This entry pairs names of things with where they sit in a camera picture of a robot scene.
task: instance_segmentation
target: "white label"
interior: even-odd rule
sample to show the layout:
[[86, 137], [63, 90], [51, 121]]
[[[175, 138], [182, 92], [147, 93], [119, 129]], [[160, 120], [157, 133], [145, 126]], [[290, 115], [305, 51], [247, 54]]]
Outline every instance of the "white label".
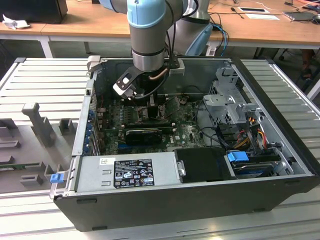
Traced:
[[100, 165], [114, 165], [115, 164], [115, 157], [104, 157], [100, 158]]
[[145, 179], [144, 179], [144, 182], [145, 182], [145, 183], [153, 182], [153, 181], [154, 181], [153, 178], [145, 178]]
[[13, 170], [15, 170], [13, 167], [0, 168], [0, 171], [13, 171]]

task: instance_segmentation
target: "light blue robot joint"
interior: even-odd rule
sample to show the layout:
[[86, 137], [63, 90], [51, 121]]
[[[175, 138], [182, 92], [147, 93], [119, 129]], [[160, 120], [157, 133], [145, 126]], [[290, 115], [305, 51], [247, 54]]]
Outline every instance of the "light blue robot joint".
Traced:
[[147, 29], [158, 24], [166, 14], [164, 0], [127, 0], [127, 19], [137, 29]]

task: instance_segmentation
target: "wooden desk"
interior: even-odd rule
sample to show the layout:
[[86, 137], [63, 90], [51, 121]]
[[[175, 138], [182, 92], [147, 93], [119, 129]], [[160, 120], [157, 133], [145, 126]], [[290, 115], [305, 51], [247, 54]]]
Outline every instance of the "wooden desk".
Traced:
[[125, 14], [92, 4], [91, 1], [66, 2], [68, 12], [62, 24], [47, 24], [41, 31], [42, 35], [130, 38]]
[[0, 36], [2, 34], [9, 35], [41, 35], [41, 30], [45, 27], [45, 23], [30, 23], [30, 27], [27, 28], [17, 28], [13, 30], [8, 28], [4, 24], [0, 24]]
[[[104, 8], [91, 1], [67, 0], [68, 13], [62, 24], [32, 24], [31, 28], [11, 30], [0, 26], [0, 39], [38, 40], [47, 58], [54, 55], [50, 49], [50, 41], [130, 43], [130, 31], [127, 17]], [[217, 4], [219, 2], [234, 5], [231, 0], [211, 0], [214, 8], [210, 12], [233, 13], [231, 6]], [[291, 6], [284, 5], [284, 0], [259, 0], [268, 8], [294, 11]], [[295, 6], [302, 3], [294, 0]], [[242, 0], [241, 7], [264, 8], [256, 2]], [[271, 14], [282, 14], [282, 11], [269, 10]], [[290, 22], [284, 15], [277, 15], [280, 20], [249, 19], [245, 14], [241, 19], [237, 14], [221, 14], [223, 28], [229, 34], [229, 46], [260, 48], [318, 49], [320, 47], [320, 26], [311, 22]], [[219, 23], [216, 14], [212, 15]], [[210, 38], [211, 48], [221, 41], [220, 32], [213, 32]]]
[[[219, 3], [226, 3], [225, 0], [212, 0], [209, 12], [212, 13], [234, 13], [231, 7]], [[266, 14], [282, 14], [283, 11], [294, 12], [295, 8], [284, 5], [284, 0], [259, 0], [270, 9]], [[293, 1], [299, 7], [302, 3]], [[240, 7], [265, 8], [263, 5], [252, 1], [242, 0]], [[243, 13], [238, 7], [234, 7], [238, 13]], [[276, 47], [276, 48], [319, 48], [320, 47], [320, 26], [312, 22], [291, 21], [285, 15], [276, 15], [279, 20], [249, 19], [242, 14], [242, 19], [238, 14], [221, 14], [223, 29], [230, 37], [231, 46], [246, 47]], [[212, 15], [213, 20], [219, 23], [217, 14]], [[220, 32], [214, 32], [211, 37], [222, 39]]]

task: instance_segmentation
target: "circuit board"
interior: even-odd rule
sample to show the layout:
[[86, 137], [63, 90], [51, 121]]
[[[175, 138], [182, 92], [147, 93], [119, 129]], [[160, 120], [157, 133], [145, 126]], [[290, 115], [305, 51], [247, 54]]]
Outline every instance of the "circuit board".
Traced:
[[[205, 147], [205, 142], [194, 121], [195, 103], [188, 97], [173, 96], [159, 105], [156, 118], [148, 117], [146, 106], [126, 105], [114, 100], [98, 111], [100, 117], [100, 136], [103, 137], [104, 155], [142, 154], [171, 152], [177, 148]], [[135, 145], [126, 143], [125, 133], [128, 127], [134, 129], [160, 129], [162, 141], [159, 144]]]

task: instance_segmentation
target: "sticker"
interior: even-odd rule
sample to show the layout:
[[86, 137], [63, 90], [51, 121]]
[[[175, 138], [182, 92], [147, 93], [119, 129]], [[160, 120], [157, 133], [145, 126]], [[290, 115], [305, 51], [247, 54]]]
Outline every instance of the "sticker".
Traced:
[[13, 167], [3, 167], [3, 168], [0, 168], [0, 171], [13, 171], [15, 170]]
[[114, 164], [113, 186], [116, 189], [147, 187], [155, 185], [155, 178], [151, 159], [124, 161], [114, 160], [112, 164]]
[[113, 165], [115, 163], [115, 157], [100, 158], [100, 165]]

